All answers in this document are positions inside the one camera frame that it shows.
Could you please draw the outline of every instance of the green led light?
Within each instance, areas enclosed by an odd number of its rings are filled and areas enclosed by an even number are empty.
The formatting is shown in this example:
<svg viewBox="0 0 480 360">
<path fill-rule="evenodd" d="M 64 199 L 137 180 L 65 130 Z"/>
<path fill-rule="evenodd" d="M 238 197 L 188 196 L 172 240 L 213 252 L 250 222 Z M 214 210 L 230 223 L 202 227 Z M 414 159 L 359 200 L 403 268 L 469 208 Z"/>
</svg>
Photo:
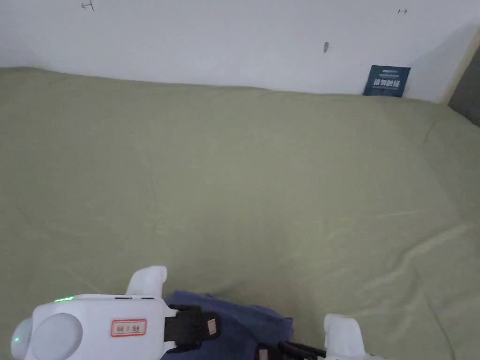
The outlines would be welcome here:
<svg viewBox="0 0 480 360">
<path fill-rule="evenodd" d="M 68 301 L 68 300 L 73 300 L 74 298 L 75 298 L 75 296 L 70 296 L 69 298 L 56 299 L 54 302 Z"/>
</svg>

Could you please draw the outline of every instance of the black buckle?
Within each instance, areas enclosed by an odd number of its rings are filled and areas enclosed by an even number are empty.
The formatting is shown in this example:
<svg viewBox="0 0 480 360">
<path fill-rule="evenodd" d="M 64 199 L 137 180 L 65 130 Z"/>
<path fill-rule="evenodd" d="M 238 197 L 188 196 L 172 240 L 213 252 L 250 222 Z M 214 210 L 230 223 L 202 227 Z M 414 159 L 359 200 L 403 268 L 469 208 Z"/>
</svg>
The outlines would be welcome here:
<svg viewBox="0 0 480 360">
<path fill-rule="evenodd" d="M 164 341 L 175 341 L 177 345 L 167 353 L 178 353 L 198 349 L 202 342 L 220 336 L 220 316 L 215 312 L 203 312 L 200 306 L 170 305 L 178 310 L 175 317 L 165 318 Z"/>
</svg>

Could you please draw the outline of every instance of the white plastic casing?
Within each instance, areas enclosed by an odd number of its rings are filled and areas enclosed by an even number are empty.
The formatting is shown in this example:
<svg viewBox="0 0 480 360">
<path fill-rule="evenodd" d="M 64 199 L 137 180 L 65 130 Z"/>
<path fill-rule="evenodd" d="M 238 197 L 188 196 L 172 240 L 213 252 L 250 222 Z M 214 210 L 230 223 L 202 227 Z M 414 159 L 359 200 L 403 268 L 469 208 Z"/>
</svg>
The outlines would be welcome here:
<svg viewBox="0 0 480 360">
<path fill-rule="evenodd" d="M 161 299 L 166 277 L 165 267 L 152 266 L 133 275 L 128 295 L 77 295 L 40 305 L 15 330 L 14 336 L 25 336 L 12 338 L 12 354 L 19 360 L 159 360 L 176 346 L 163 341 L 165 317 L 177 314 Z"/>
</svg>

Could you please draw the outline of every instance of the white wall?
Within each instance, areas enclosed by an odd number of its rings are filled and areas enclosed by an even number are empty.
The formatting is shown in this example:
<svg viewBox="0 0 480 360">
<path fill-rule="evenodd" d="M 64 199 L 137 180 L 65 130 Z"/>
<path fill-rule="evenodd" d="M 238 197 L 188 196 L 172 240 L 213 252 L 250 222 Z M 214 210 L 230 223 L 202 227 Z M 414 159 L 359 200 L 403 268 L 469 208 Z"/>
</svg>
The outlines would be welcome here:
<svg viewBox="0 0 480 360">
<path fill-rule="evenodd" d="M 81 3 L 0 1 L 0 66 L 352 94 L 373 64 L 409 66 L 405 96 L 439 102 L 480 24 L 479 0 Z"/>
</svg>

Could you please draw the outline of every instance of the red-bordered label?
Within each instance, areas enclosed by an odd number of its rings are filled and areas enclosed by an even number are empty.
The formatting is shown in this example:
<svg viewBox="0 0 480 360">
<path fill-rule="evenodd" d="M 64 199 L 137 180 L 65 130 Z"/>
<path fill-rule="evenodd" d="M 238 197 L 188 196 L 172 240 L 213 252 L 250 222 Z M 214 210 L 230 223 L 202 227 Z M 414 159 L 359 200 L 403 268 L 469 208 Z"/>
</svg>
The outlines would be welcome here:
<svg viewBox="0 0 480 360">
<path fill-rule="evenodd" d="M 146 319 L 122 319 L 113 320 L 110 336 L 143 336 L 147 333 Z"/>
</svg>

